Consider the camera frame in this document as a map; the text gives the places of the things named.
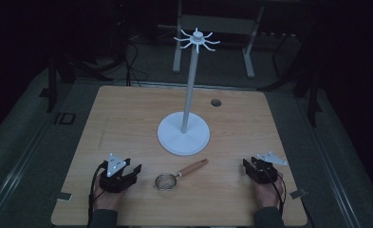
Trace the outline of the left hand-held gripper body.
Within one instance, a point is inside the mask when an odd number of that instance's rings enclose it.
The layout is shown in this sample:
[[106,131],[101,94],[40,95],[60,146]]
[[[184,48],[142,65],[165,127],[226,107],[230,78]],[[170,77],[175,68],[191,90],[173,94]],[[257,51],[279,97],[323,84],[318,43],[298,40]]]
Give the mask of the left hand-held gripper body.
[[137,179],[129,179],[123,174],[125,167],[124,160],[110,154],[108,160],[103,162],[103,172],[100,178],[100,187],[110,193],[120,193],[137,182]]

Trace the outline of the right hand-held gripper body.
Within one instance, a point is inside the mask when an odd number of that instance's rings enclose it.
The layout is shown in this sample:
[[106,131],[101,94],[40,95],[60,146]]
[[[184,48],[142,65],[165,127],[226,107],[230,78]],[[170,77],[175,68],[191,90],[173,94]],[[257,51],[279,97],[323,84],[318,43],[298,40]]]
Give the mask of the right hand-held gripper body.
[[278,171],[274,167],[275,164],[288,165],[286,160],[281,159],[279,156],[272,152],[258,154],[255,158],[260,160],[259,164],[252,164],[253,171],[247,174],[251,179],[260,184],[274,183],[278,179]]

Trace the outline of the wooden-handled mesh strainer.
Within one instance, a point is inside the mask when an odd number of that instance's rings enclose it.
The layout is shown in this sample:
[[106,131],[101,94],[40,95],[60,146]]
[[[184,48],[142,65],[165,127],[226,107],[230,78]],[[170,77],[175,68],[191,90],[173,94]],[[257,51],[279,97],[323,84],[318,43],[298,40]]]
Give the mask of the wooden-handled mesh strainer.
[[155,187],[161,191],[168,191],[175,188],[177,185],[177,179],[187,176],[199,168],[206,165],[209,161],[207,159],[203,159],[201,161],[194,162],[187,167],[179,170],[175,175],[171,173],[162,173],[155,179]]

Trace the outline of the white hook stand rack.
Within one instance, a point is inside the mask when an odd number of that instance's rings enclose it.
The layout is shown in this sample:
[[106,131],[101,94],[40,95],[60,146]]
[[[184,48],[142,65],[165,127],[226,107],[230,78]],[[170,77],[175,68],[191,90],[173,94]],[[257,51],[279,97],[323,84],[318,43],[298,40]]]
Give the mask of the white hook stand rack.
[[214,51],[208,44],[217,45],[219,41],[210,41],[211,32],[204,34],[198,28],[188,34],[181,31],[184,38],[177,38],[179,42],[186,42],[183,48],[191,48],[188,83],[186,88],[184,109],[167,115],[161,120],[157,130],[160,145],[168,152],[179,156],[190,156],[202,151],[211,138],[210,127],[206,121],[191,112],[194,94],[196,69],[200,48]]

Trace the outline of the person's left hand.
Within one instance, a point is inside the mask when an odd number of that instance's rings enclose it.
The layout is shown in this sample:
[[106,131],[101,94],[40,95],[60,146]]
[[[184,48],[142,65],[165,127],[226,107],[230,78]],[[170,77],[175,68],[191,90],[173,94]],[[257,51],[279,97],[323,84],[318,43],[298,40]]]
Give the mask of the person's left hand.
[[121,201],[125,192],[110,193],[104,191],[98,182],[96,182],[92,200],[95,210],[112,210],[118,212],[121,206]]

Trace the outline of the person's right hand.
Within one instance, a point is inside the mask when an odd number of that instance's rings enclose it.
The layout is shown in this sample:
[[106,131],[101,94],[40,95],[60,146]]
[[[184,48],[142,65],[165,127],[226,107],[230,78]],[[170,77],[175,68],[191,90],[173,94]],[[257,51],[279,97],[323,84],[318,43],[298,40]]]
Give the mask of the person's right hand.
[[252,180],[252,184],[259,208],[278,207],[280,196],[284,193],[283,183],[280,179],[269,184],[260,184],[255,180]]

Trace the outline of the black tripod stand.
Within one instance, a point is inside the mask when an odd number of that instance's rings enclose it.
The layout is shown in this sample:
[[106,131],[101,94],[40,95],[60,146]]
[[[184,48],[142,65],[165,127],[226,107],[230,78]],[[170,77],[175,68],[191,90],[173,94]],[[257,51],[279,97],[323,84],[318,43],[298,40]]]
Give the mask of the black tripod stand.
[[258,91],[272,91],[276,88],[295,80],[296,85],[292,90],[295,98],[303,98],[309,93],[308,98],[308,120],[313,127],[316,127],[316,111],[318,110],[317,93],[319,83],[319,72],[309,65],[309,54],[313,52],[318,41],[314,30],[310,31],[301,42],[294,60],[282,73],[281,78],[270,85],[259,87]]
[[47,88],[44,88],[40,94],[41,97],[48,99],[47,113],[51,113],[57,104],[57,75],[60,75],[64,82],[73,84],[75,81],[75,75],[72,72],[73,67],[77,67],[91,78],[99,81],[110,81],[110,78],[101,75],[96,69],[73,56],[62,52],[53,53],[47,62]]

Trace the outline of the white metal desk frame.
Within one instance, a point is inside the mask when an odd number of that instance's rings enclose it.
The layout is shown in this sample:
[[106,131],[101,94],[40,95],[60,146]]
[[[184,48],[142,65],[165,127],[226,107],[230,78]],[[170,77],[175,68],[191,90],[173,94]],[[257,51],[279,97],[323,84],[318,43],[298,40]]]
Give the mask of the white metal desk frame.
[[177,33],[175,36],[176,47],[172,68],[173,72],[180,72],[182,56],[182,44],[180,39],[183,39],[184,41],[189,40],[189,37],[185,34],[186,30],[191,30],[191,36],[195,38],[194,31],[197,29],[200,33],[205,31],[248,35],[250,40],[248,44],[242,47],[242,57],[247,77],[250,79],[254,78],[255,73],[252,64],[251,52],[262,16],[264,14],[264,9],[264,6],[260,6],[257,9],[254,19],[196,15],[184,13],[182,0],[177,0]]

